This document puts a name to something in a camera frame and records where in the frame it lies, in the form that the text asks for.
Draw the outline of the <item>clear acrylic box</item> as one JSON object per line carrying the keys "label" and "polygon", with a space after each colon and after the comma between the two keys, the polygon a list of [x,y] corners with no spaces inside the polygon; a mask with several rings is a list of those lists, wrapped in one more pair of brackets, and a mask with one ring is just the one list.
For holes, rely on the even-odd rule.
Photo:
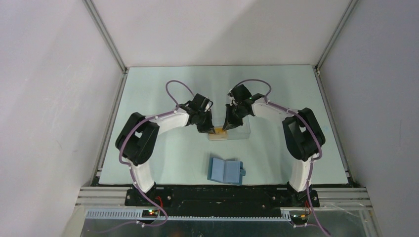
{"label": "clear acrylic box", "polygon": [[[214,117],[212,119],[212,123],[214,125],[214,128],[217,127],[223,127],[225,118],[224,117]],[[250,128],[250,121],[246,117],[243,119],[243,125],[231,130],[227,130],[228,132],[228,140],[245,140],[249,139],[251,128]]]}

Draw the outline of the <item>blue card holder wallet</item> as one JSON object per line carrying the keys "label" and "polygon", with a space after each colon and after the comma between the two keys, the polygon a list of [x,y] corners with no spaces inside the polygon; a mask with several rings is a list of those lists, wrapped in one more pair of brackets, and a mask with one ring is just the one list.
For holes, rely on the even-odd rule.
{"label": "blue card holder wallet", "polygon": [[207,179],[210,181],[240,186],[243,184],[245,175],[246,171],[242,161],[209,158]]}

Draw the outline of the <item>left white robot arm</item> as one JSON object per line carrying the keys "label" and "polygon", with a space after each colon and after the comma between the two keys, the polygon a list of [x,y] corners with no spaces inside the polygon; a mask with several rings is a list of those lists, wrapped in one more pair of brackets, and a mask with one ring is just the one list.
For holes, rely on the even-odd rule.
{"label": "left white robot arm", "polygon": [[145,116],[135,112],[130,115],[116,139],[115,147],[119,150],[119,162],[128,166],[133,185],[139,190],[137,199],[143,205],[152,205],[156,199],[149,159],[157,137],[189,125],[196,126],[199,133],[214,134],[212,106],[213,101],[196,94],[192,100],[162,114]]}

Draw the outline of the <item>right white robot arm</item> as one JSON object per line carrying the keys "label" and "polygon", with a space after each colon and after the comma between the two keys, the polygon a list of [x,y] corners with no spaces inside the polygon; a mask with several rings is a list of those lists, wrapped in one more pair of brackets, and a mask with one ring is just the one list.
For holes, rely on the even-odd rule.
{"label": "right white robot arm", "polygon": [[295,159],[287,193],[288,202],[301,206],[307,200],[306,190],[311,185],[314,162],[322,157],[326,139],[310,108],[294,111],[271,102],[266,95],[251,92],[242,84],[230,89],[226,104],[224,131],[244,124],[244,118],[264,118],[282,125],[286,147]]}

